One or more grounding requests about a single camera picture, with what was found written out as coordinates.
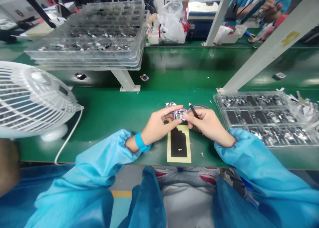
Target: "red tool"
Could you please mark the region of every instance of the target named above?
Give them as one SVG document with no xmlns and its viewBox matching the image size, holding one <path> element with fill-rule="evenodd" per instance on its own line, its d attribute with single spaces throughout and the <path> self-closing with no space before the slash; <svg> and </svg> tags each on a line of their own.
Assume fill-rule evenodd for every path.
<svg viewBox="0 0 319 228">
<path fill-rule="evenodd" d="M 183 25 L 184 32 L 186 32 L 186 34 L 188 34 L 191 23 L 190 22 L 186 22 L 186 23 L 181 22 L 181 24 Z"/>
<path fill-rule="evenodd" d="M 281 15 L 278 20 L 273 24 L 275 26 L 275 28 L 277 28 L 278 26 L 280 26 L 280 24 L 288 17 L 288 15 Z M 261 38 L 258 42 L 259 43 L 263 43 L 266 38 L 271 35 L 273 33 L 274 29 L 273 28 L 269 28 L 268 31 L 266 32 L 266 34 L 264 35 L 263 38 Z"/>
</svg>

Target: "hand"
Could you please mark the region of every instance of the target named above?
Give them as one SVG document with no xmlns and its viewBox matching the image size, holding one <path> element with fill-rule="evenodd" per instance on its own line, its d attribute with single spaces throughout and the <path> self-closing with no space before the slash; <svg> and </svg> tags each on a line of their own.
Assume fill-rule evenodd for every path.
<svg viewBox="0 0 319 228">
<path fill-rule="evenodd" d="M 224 129 L 213 110 L 198 109 L 195 111 L 199 119 L 194 116 L 193 112 L 183 116 L 188 122 L 189 129 L 192 129 L 193 125 L 195 125 L 206 137 L 218 142 L 223 147 L 230 148 L 234 146 L 236 139 Z"/>
<path fill-rule="evenodd" d="M 275 15 L 282 9 L 282 4 L 278 3 L 275 5 L 275 0 L 266 0 L 265 4 L 263 4 L 260 9 L 265 10 L 266 15 Z"/>
<path fill-rule="evenodd" d="M 152 113 L 146 127 L 141 132 L 141 138 L 144 144 L 148 146 L 153 142 L 160 140 L 168 134 L 169 131 L 179 125 L 182 120 L 173 120 L 173 114 L 171 112 L 182 108 L 182 105 L 176 105 Z M 132 153 L 139 150 L 135 143 L 135 136 L 129 138 L 125 145 Z"/>
<path fill-rule="evenodd" d="M 153 22 L 154 20 L 156 20 L 156 19 L 157 19 L 157 13 L 153 13 L 153 14 L 150 15 L 149 19 L 147 20 L 147 23 L 148 23 L 149 25 L 151 25 L 152 22 Z"/>
</svg>

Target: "power cord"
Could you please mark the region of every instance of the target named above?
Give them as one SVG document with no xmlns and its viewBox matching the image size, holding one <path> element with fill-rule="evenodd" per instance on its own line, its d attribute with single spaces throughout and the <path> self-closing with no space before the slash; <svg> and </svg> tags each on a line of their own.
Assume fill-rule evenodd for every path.
<svg viewBox="0 0 319 228">
<path fill-rule="evenodd" d="M 59 166 L 59 165 L 62 165 L 62 164 L 58 164 L 57 160 L 58 160 L 58 158 L 59 158 L 59 156 L 60 156 L 62 150 L 64 149 L 65 145 L 67 144 L 67 142 L 69 141 L 70 137 L 72 136 L 74 130 L 76 129 L 76 127 L 77 127 L 77 125 L 78 125 L 78 123 L 79 123 L 79 121 L 80 121 L 80 119 L 81 119 L 81 117 L 82 117 L 82 113 L 83 113 L 83 110 L 81 110 L 80 116 L 79 116 L 79 118 L 77 119 L 77 122 L 75 123 L 75 125 L 74 125 L 73 129 L 71 130 L 69 136 L 67 137 L 67 139 L 65 140 L 64 144 L 62 145 L 62 147 L 60 148 L 59 152 L 57 153 L 57 155 L 56 155 L 56 157 L 55 157 L 55 159 L 54 159 L 54 164 L 55 164 L 55 165 L 58 165 L 58 166 Z"/>
</svg>

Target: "green workbench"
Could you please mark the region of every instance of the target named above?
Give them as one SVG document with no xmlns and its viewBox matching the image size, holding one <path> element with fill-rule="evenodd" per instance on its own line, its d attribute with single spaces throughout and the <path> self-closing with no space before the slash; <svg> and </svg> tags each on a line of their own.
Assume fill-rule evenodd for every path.
<svg viewBox="0 0 319 228">
<path fill-rule="evenodd" d="M 0 51 L 20 52 L 15 58 L 2 60 L 31 64 L 30 58 L 22 53 L 27 43 L 18 45 L 0 44 Z M 60 155 L 60 162 L 74 162 L 80 152 L 98 143 L 112 133 L 127 129 L 136 133 L 144 128 L 152 112 L 164 107 L 166 102 L 184 104 L 189 102 L 202 104 L 213 109 L 219 116 L 213 100 L 217 87 L 223 87 L 238 69 L 254 53 L 249 45 L 238 48 L 202 48 L 188 47 L 150 47 L 143 55 L 141 71 L 132 71 L 130 75 L 135 84 L 141 85 L 141 91 L 119 92 L 120 84 L 110 71 L 89 73 L 89 79 L 76 82 L 62 79 L 65 83 L 79 83 L 73 93 L 78 102 L 85 107 L 82 119 L 70 141 Z M 298 89 L 304 98 L 319 100 L 319 50 L 317 48 L 291 48 L 255 76 L 241 90 L 275 90 L 285 87 L 287 93 L 295 94 Z M 287 78 L 276 81 L 272 77 L 283 72 Z M 52 71 L 61 78 L 67 71 Z M 141 74 L 150 77 L 142 82 Z M 67 124 L 71 129 L 78 118 L 77 113 Z M 22 161 L 52 162 L 64 142 L 46 143 L 36 137 L 18 139 Z M 153 144 L 152 149 L 134 162 L 143 165 L 177 166 L 227 166 L 217 155 L 213 143 L 205 136 L 190 131 L 192 163 L 167 163 L 167 138 Z M 274 155 L 289 169 L 319 170 L 319 148 L 276 149 Z"/>
</svg>

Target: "plastic tray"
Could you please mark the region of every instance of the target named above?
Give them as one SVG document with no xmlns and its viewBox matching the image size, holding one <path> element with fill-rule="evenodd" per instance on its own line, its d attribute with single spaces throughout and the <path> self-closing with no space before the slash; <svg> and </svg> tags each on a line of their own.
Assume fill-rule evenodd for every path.
<svg viewBox="0 0 319 228">
<path fill-rule="evenodd" d="M 145 43 L 141 43 L 140 49 L 137 51 L 135 58 L 129 59 L 95 59 L 95 58 L 83 58 L 83 59 L 42 59 L 34 58 L 34 60 L 39 65 L 48 65 L 48 66 L 127 66 L 127 67 L 136 67 L 140 63 L 141 56 Z"/>
<path fill-rule="evenodd" d="M 82 65 L 48 65 L 48 64 L 41 64 L 39 66 L 40 69 L 43 69 L 45 71 L 57 71 L 57 70 L 74 70 L 74 67 L 80 68 L 81 70 L 94 70 L 94 71 L 105 71 L 105 70 L 130 70 L 130 71 L 135 71 L 135 70 L 140 70 L 141 65 L 142 65 L 142 58 L 143 58 L 144 50 L 142 50 L 140 60 L 137 64 L 137 66 L 123 66 L 123 65 L 116 65 L 116 66 L 111 66 L 111 65 L 97 65 L 95 64 L 94 66 L 92 65 L 87 65 L 87 64 L 82 64 Z"/>
<path fill-rule="evenodd" d="M 128 7 L 126 11 L 121 11 L 121 9 Z M 97 9 L 101 8 L 112 8 L 112 13 L 114 11 L 121 11 L 121 13 L 128 12 L 134 13 L 139 8 L 139 15 L 132 15 L 128 17 L 128 20 L 122 22 L 120 19 L 109 21 L 105 20 L 97 20 L 92 19 L 92 17 L 86 17 L 89 13 L 96 13 Z M 56 59 L 59 60 L 69 60 L 72 59 L 84 59 L 84 58 L 95 58 L 95 59 L 104 59 L 107 60 L 109 58 L 136 58 L 138 50 L 140 49 L 141 43 L 144 43 L 144 36 L 146 34 L 147 25 L 146 20 L 149 18 L 149 11 L 144 10 L 144 2 L 143 1 L 135 1 L 135 2 L 118 2 L 118 3 L 93 3 L 88 4 L 82 11 L 73 15 L 70 20 L 65 22 L 63 25 L 58 27 L 55 31 L 50 33 L 45 39 L 34 43 L 31 47 L 25 50 L 25 52 L 31 58 L 37 59 Z M 117 36 L 117 37 L 70 37 L 71 28 L 73 32 L 81 33 L 87 31 L 88 34 L 95 34 L 99 32 L 105 32 L 107 35 L 112 33 L 114 30 L 117 30 L 119 33 L 127 33 L 131 30 L 132 37 L 125 36 Z M 70 47 L 68 49 L 59 49 L 56 50 L 54 46 L 50 48 L 46 48 L 49 45 L 75 45 L 77 48 Z M 99 46 L 99 45 L 107 45 L 107 44 L 116 44 L 127 45 L 127 49 L 118 49 L 118 46 L 110 46 L 108 50 L 95 50 L 95 49 L 87 49 L 87 50 L 79 50 L 79 48 L 90 48 Z"/>
<path fill-rule="evenodd" d="M 282 91 L 218 93 L 214 100 L 229 128 L 241 128 L 268 148 L 318 146 L 319 135 L 306 131 L 307 122 Z"/>
</svg>

